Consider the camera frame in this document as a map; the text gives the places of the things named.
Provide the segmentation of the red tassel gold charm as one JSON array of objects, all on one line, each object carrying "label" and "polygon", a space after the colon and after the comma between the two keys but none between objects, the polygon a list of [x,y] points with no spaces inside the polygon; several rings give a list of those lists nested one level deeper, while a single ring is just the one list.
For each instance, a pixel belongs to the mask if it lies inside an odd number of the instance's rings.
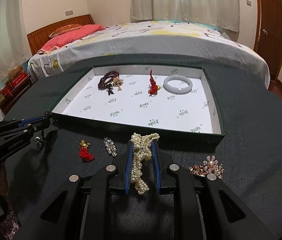
[{"label": "red tassel gold charm", "polygon": [[89,152],[90,143],[86,142],[85,140],[80,140],[80,151],[79,156],[83,162],[90,162],[94,160],[94,156]]}]

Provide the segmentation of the pink flower brooch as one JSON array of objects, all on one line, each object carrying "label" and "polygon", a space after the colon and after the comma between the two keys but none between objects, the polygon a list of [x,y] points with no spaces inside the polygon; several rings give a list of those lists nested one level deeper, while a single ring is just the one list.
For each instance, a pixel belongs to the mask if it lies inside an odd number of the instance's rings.
[{"label": "pink flower brooch", "polygon": [[223,165],[216,159],[214,155],[208,155],[200,165],[189,167],[190,174],[205,177],[208,174],[214,174],[217,178],[222,179],[224,174]]}]

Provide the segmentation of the red knot tassel charm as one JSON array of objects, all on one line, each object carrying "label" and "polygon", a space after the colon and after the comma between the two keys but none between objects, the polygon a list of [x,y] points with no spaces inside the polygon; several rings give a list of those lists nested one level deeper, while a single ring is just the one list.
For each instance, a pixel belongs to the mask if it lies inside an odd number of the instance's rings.
[{"label": "red knot tassel charm", "polygon": [[160,89],[161,89],[161,86],[157,85],[155,79],[153,78],[152,70],[150,70],[150,86],[148,90],[149,95],[156,96]]}]

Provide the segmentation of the green white jewelry box tray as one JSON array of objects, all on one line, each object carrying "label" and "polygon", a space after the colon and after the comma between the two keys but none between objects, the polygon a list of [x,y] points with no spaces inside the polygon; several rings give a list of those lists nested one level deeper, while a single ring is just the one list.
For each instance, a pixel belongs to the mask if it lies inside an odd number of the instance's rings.
[{"label": "green white jewelry box tray", "polygon": [[[150,70],[157,85],[148,93]],[[170,75],[191,79],[188,94],[167,92],[163,83]],[[116,140],[133,133],[158,133],[162,146],[214,150],[225,136],[222,116],[206,70],[202,67],[167,65],[91,66],[66,86],[52,115],[59,126]]]}]

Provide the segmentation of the white jade bangle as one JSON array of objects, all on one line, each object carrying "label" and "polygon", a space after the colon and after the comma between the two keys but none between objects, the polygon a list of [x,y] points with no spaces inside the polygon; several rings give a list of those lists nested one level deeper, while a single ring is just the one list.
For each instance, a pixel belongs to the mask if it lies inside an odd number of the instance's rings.
[{"label": "white jade bangle", "polygon": [[182,95],[192,91],[193,83],[185,76],[170,75],[165,78],[163,87],[169,93]]}]

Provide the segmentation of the wooden nightstand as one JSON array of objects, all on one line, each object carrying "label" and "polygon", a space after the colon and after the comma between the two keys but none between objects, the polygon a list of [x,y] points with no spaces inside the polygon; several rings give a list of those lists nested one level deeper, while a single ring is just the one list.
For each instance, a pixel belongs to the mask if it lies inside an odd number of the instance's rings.
[{"label": "wooden nightstand", "polygon": [[0,90],[0,110],[7,115],[16,102],[27,92],[33,85],[31,77],[28,76],[22,80],[15,88]]}]

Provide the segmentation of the red gift box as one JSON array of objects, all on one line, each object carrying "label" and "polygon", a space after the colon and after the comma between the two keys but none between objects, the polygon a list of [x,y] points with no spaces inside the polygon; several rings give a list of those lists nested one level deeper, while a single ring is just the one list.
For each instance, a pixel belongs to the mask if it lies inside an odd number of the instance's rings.
[{"label": "red gift box", "polygon": [[28,77],[28,74],[23,70],[23,72],[18,75],[12,82],[7,82],[5,86],[0,90],[0,94],[6,97],[8,94],[12,92],[14,88],[16,88],[24,79]]}]

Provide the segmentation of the brown teddy bear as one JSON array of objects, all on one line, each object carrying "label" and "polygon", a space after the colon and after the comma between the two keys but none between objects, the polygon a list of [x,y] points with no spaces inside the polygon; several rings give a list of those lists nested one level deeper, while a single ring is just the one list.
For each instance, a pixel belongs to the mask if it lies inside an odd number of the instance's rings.
[{"label": "brown teddy bear", "polygon": [[20,75],[23,72],[23,68],[21,65],[17,66],[16,68],[12,69],[7,74],[7,82],[12,82],[18,75]]}]

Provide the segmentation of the wooden headboard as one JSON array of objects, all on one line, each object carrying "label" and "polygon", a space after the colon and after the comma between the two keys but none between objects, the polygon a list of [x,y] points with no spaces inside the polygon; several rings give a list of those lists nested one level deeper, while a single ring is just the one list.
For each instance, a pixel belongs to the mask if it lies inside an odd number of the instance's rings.
[{"label": "wooden headboard", "polygon": [[68,18],[56,23],[52,23],[42,27],[38,30],[35,30],[27,35],[29,47],[31,49],[32,55],[35,55],[42,46],[48,42],[50,39],[50,34],[61,28],[65,25],[69,24],[80,24],[80,25],[87,25],[87,24],[94,24],[94,20],[90,14],[76,16],[73,18]]}]

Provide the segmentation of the pink pillow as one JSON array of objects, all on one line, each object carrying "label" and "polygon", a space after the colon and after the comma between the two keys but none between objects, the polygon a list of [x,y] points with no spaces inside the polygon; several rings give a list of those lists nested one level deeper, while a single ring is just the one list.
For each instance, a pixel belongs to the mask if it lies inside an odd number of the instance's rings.
[{"label": "pink pillow", "polygon": [[94,34],[97,31],[105,30],[101,24],[87,24],[82,25],[82,27],[75,31],[70,31],[68,33],[50,38],[41,49],[38,50],[38,54],[49,53],[51,51],[62,48],[63,46],[72,43],[76,40],[80,40],[83,37]]}]

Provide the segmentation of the orange pillow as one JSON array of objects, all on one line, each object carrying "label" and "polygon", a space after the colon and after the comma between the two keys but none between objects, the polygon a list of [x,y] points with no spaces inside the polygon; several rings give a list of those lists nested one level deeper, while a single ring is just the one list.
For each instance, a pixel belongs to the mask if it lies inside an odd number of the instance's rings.
[{"label": "orange pillow", "polygon": [[49,36],[48,38],[54,38],[56,36],[59,36],[59,35],[62,35],[62,34],[65,34],[65,33],[68,33],[70,31],[75,31],[75,30],[78,30],[82,27],[82,25],[80,24],[68,24],[68,25],[65,25],[63,27],[59,27],[58,29],[56,29],[55,31],[53,31]]}]

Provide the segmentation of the bed with white patterned sheet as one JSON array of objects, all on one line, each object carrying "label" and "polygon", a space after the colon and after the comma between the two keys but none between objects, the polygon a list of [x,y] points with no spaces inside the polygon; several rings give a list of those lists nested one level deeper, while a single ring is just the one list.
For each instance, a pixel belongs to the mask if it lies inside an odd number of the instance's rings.
[{"label": "bed with white patterned sheet", "polygon": [[64,72],[76,62],[119,54],[176,54],[214,60],[249,70],[266,87],[270,83],[268,64],[249,47],[229,40],[221,33],[197,23],[146,21],[105,27],[60,49],[28,61],[33,81]]}]

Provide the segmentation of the brown wooden door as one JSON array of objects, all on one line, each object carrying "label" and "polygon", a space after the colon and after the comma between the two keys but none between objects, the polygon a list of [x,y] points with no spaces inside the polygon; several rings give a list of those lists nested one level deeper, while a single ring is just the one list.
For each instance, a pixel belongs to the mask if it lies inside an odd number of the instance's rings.
[{"label": "brown wooden door", "polygon": [[257,29],[254,50],[268,64],[276,81],[282,66],[282,0],[257,0]]}]

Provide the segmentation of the cream curtains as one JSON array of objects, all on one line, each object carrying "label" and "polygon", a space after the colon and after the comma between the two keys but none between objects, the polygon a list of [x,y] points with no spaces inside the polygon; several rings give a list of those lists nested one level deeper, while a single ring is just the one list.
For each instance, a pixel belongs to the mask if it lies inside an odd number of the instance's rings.
[{"label": "cream curtains", "polygon": [[131,0],[132,22],[176,20],[240,31],[239,0]]}]

